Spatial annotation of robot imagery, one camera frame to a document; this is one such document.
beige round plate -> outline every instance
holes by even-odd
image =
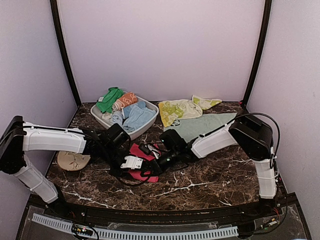
[[[70,151],[60,151],[58,154],[58,165],[67,171],[78,171],[87,166],[90,155],[82,155]]]

white wall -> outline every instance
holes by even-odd
[[[49,0],[0,1],[0,135],[15,115],[66,127],[76,111],[56,40]],[[52,152],[29,154],[44,173]],[[29,191],[0,172],[0,238],[16,237]]]
[[[278,165],[320,239],[320,1],[274,1],[248,109],[280,124]]]
[[[147,100],[240,101],[264,0],[59,0],[83,102],[119,86]]]

light blue cloth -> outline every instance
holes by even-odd
[[[122,115],[123,115],[123,118],[124,119],[127,119],[129,117],[129,114],[131,112],[131,109],[134,107],[134,106],[138,106],[139,108],[141,109],[144,109],[146,107],[146,102],[144,101],[138,101],[137,103],[135,104],[131,104],[129,106],[126,106],[122,109]]]
[[[124,120],[124,116],[122,116],[122,112],[121,111],[115,111],[114,113],[112,113],[110,121],[113,124],[119,124],[120,126],[122,126],[123,120]]]
[[[141,109],[134,105],[130,111],[129,118],[124,121],[123,129],[131,133],[146,124],[156,114],[156,111],[147,107]]]
[[[200,134],[207,134],[226,124],[236,115],[236,113],[212,113],[192,119],[177,119],[171,126],[164,127],[163,131],[174,129],[188,143]]]

green towel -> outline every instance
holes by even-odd
[[[207,134],[233,119],[236,113],[204,114],[198,118],[177,119],[163,130],[174,129],[188,143],[200,134]]]
[[[98,101],[96,106],[104,114],[105,112],[112,112],[112,105],[116,102],[117,99],[121,98],[124,94],[124,91],[118,87],[110,87],[108,93],[103,96],[102,101]]]

laundry basket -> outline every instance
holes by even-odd
[[[129,136],[131,138],[131,140],[136,139],[137,137],[139,137],[140,135],[142,135],[145,131],[147,131],[152,124],[155,123],[157,115],[159,114],[159,108],[152,104],[151,102],[136,96],[138,98],[138,102],[144,101],[145,102],[145,106],[148,109],[154,110],[155,111],[155,115],[143,126],[139,127],[137,130],[129,132]],[[100,111],[100,109],[97,107],[97,105],[95,104],[91,110],[90,110],[91,114],[94,116],[94,118],[102,125],[104,126],[106,129],[110,128],[113,123],[110,122],[110,120],[104,120],[102,119],[102,112]]]

